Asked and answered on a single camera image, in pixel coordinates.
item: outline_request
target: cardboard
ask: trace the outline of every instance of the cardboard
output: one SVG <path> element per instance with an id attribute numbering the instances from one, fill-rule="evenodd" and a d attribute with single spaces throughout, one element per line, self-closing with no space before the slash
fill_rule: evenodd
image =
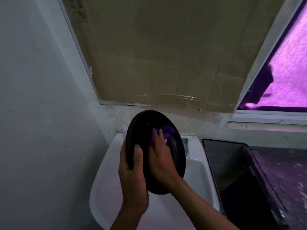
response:
<path id="1" fill-rule="evenodd" d="M 63 0 L 101 100 L 233 112 L 284 0 Z"/>

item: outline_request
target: black container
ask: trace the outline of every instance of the black container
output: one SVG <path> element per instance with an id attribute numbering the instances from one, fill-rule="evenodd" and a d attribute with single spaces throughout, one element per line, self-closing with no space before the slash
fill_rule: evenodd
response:
<path id="1" fill-rule="evenodd" d="M 148 147 L 152 140 L 152 129 L 160 129 L 169 125 L 175 133 L 171 134 L 171 138 L 167 141 L 167 146 L 171 150 L 175 168 L 180 177 L 185 174 L 185 149 L 182 139 L 174 124 L 165 115 L 158 111 L 147 110 L 137 114 L 131 121 L 126 135 L 126 159 L 128 166 L 133 170 L 133 154 L 134 146 L 139 144 L 143 150 L 143 172 L 146 181 L 147 190 L 154 194 L 169 193 L 156 179 L 153 177 L 148 164 Z"/>

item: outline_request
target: sink basin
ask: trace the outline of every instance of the sink basin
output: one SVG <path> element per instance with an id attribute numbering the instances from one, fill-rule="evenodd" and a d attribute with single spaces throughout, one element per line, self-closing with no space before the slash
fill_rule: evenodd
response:
<path id="1" fill-rule="evenodd" d="M 220 201 L 210 172 L 207 157 L 196 136 L 188 139 L 189 156 L 186 158 L 184 180 L 190 187 L 220 211 Z M 122 204 L 122 189 L 118 176 L 120 149 L 124 136 L 119 133 L 112 141 L 97 172 L 90 194 L 91 212 L 98 224 L 108 230 Z M 190 219 L 171 195 L 149 192 L 149 207 L 137 229 L 195 229 Z"/>

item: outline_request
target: person's right hand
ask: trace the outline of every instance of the person's right hand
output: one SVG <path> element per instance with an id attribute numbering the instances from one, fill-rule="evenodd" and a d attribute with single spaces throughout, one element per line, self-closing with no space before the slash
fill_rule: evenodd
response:
<path id="1" fill-rule="evenodd" d="M 171 150 L 166 145 L 162 129 L 159 130 L 159 135 L 153 129 L 153 134 L 154 148 L 150 145 L 148 149 L 149 167 L 154 178 L 169 190 L 172 183 L 180 176 L 176 171 Z"/>

